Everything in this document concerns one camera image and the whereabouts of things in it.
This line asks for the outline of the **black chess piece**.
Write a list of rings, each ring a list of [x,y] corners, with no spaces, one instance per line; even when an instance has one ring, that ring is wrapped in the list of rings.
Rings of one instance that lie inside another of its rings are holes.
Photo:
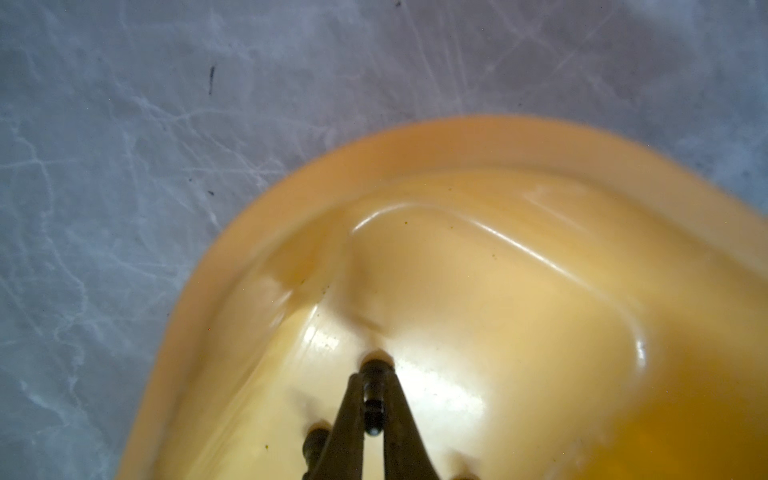
[[[386,352],[374,351],[363,358],[359,373],[363,379],[364,428],[368,436],[377,437],[385,431],[388,375],[394,372],[394,363]]]

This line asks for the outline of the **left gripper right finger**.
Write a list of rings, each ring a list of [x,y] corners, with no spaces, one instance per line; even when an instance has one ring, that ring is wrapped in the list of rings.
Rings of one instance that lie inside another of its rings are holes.
[[[384,478],[439,478],[394,371],[384,377]]]

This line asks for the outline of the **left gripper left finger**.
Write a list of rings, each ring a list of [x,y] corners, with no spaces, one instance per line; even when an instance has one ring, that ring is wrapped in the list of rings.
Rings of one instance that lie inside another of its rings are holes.
[[[306,479],[360,480],[364,452],[363,379],[350,376],[322,456]]]

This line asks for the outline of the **yellow tray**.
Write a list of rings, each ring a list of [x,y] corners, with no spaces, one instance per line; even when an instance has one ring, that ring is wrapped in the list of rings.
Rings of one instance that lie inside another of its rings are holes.
[[[767,221],[571,123],[359,140],[204,255],[117,475],[298,479],[374,351],[444,479],[763,479]]]

